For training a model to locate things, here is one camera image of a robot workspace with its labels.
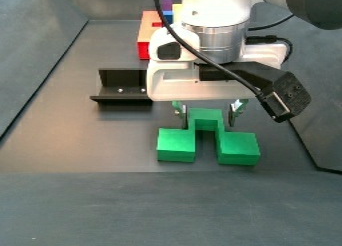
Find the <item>gray table surface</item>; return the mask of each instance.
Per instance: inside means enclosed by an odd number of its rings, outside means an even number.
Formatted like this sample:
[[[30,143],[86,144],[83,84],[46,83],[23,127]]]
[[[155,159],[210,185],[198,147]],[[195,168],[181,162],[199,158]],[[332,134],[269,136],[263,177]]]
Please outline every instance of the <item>gray table surface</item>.
[[[146,65],[129,41],[138,27],[88,24],[0,143],[2,245],[340,246],[341,175],[316,170],[290,125],[255,102],[234,130],[257,133],[262,160],[231,167],[201,132],[194,164],[157,161],[158,128],[181,125],[170,103],[90,100],[98,68]]]
[[[137,55],[139,21],[92,21],[58,65],[35,100],[0,142],[0,172],[158,172],[246,169],[217,163],[214,134],[198,133],[194,164],[157,161],[161,127],[179,128],[170,102],[153,107],[99,106],[99,68],[145,68]],[[229,102],[190,102],[223,109]],[[313,170],[288,123],[274,123],[251,101],[234,131],[257,133],[257,170]]]

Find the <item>black cable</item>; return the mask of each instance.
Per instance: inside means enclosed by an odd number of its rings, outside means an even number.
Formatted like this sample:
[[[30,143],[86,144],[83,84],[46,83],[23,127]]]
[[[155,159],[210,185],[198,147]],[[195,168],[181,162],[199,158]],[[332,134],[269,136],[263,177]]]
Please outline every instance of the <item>black cable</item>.
[[[267,25],[267,26],[258,26],[258,27],[251,27],[249,28],[249,31],[259,31],[259,30],[263,30],[263,29],[269,29],[271,27],[276,27],[278,25],[281,25],[284,22],[286,22],[289,19],[292,19],[294,17],[294,14],[290,15],[289,17],[284,18],[282,20],[280,20],[278,22]]]
[[[165,27],[167,28],[170,34],[174,36],[175,40],[178,41],[178,43],[202,60],[205,61],[209,65],[211,65],[213,67],[215,67],[219,71],[222,71],[225,74],[230,75],[239,83],[242,83],[255,94],[255,96],[261,96],[262,92],[259,89],[257,89],[238,74],[235,74],[234,72],[231,72],[230,70],[227,70],[225,67],[222,67],[218,63],[215,63],[206,55],[203,55],[201,52],[198,52],[191,45],[187,44],[187,42],[179,37],[179,35],[177,34],[177,32],[174,31],[174,29],[171,28],[165,15],[163,15],[163,11],[162,11],[162,6],[161,6],[161,1],[159,0],[154,0],[155,1],[155,8],[161,17],[161,20],[163,22]]]

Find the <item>green foam block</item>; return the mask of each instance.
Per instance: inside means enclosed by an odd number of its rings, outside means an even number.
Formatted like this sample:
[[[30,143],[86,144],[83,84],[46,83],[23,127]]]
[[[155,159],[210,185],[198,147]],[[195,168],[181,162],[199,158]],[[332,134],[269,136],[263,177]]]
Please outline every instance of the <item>green foam block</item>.
[[[158,160],[195,161],[195,132],[214,131],[218,162],[231,165],[255,165],[261,152],[255,134],[226,132],[222,110],[193,108],[189,110],[189,129],[159,129]]]

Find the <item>gray wall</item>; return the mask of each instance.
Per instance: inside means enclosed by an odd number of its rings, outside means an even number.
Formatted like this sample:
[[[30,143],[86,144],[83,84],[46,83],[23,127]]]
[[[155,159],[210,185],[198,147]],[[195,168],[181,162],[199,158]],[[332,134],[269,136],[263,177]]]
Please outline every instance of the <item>gray wall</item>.
[[[91,19],[138,20],[142,11],[154,9],[154,0],[72,0]]]
[[[2,137],[88,19],[67,0],[0,4]]]

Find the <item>metal enclosure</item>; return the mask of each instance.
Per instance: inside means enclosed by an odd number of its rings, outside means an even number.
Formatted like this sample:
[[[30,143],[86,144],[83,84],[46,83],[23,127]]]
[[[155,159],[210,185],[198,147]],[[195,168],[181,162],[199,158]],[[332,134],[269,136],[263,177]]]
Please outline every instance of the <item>metal enclosure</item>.
[[[78,36],[68,0],[0,0],[0,136]]]
[[[0,0],[0,135],[47,78],[88,18],[138,20],[153,0]],[[253,25],[274,22],[288,11],[261,4]],[[294,54],[284,69],[308,86],[313,103],[293,125],[317,165],[342,170],[342,34],[301,19],[253,35],[289,38]]]

